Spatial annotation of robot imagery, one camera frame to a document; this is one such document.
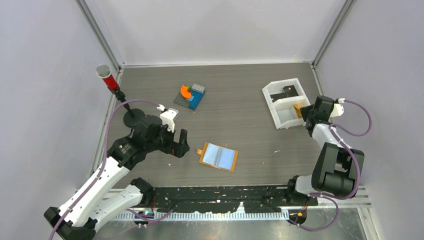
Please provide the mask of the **white plastic divided bin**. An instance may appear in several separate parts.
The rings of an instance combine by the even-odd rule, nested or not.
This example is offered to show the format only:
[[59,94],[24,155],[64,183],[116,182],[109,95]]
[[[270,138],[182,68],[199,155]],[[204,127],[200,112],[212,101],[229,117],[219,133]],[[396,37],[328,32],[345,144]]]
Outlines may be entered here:
[[[291,85],[296,88],[298,96],[272,102],[270,95],[282,93],[283,87]],[[293,109],[294,104],[310,105],[310,101],[297,78],[272,81],[262,88],[262,93],[277,130],[304,126],[306,124],[302,118],[297,117]]]

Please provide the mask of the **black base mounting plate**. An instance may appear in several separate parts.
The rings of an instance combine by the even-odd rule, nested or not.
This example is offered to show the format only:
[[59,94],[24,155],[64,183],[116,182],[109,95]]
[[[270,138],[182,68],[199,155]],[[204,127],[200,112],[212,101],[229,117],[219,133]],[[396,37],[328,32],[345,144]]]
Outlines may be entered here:
[[234,213],[240,206],[246,213],[277,213],[281,207],[317,206],[318,201],[294,193],[286,185],[157,187],[137,204],[160,213]]

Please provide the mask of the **orange leather card holder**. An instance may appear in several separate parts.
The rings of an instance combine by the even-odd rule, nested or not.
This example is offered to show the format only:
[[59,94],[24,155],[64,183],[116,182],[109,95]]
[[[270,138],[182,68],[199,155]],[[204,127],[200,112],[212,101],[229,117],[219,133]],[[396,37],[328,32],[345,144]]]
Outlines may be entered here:
[[196,153],[200,156],[200,164],[228,172],[234,172],[239,155],[238,150],[209,142],[204,144],[203,149],[197,148]]

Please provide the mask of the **toy brick assembly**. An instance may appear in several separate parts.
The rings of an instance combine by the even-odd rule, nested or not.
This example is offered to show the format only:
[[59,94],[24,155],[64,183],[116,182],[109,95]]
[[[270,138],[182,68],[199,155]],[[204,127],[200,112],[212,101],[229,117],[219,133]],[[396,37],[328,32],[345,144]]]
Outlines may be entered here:
[[206,88],[199,84],[182,85],[173,103],[190,110],[196,110],[205,95]]

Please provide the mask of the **black microphone stand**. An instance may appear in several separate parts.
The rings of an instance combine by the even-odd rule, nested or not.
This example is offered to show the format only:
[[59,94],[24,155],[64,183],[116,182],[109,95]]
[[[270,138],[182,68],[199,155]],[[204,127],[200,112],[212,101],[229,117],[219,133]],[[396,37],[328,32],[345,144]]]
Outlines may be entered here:
[[[126,101],[126,96],[119,87],[116,90],[111,90],[111,92],[121,103]],[[123,116],[124,124],[129,128],[135,128],[142,117],[145,116],[145,113],[141,109],[131,108],[128,103],[124,104],[123,107],[126,109],[126,113]]]

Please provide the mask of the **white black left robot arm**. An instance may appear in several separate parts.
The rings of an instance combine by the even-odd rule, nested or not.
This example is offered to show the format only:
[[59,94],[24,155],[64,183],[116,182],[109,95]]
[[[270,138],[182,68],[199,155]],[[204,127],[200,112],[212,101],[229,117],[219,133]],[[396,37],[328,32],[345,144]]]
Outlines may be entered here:
[[188,132],[181,129],[179,141],[164,118],[142,116],[131,134],[115,140],[106,158],[87,182],[60,207],[49,207],[44,218],[52,226],[50,234],[64,240],[92,240],[96,232],[124,210],[140,205],[148,207],[155,198],[154,187],[142,178],[133,179],[121,192],[103,201],[103,197],[147,154],[161,151],[182,158],[190,150]]

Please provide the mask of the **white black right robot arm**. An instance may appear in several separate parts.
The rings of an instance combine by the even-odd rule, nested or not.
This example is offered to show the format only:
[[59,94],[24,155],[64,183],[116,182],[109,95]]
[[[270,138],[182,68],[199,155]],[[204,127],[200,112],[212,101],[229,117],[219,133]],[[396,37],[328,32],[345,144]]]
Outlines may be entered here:
[[337,133],[340,126],[330,122],[343,114],[345,102],[319,95],[314,104],[300,108],[305,128],[321,151],[311,175],[288,181],[285,198],[290,205],[305,204],[310,197],[346,200],[356,195],[365,154],[348,145]]

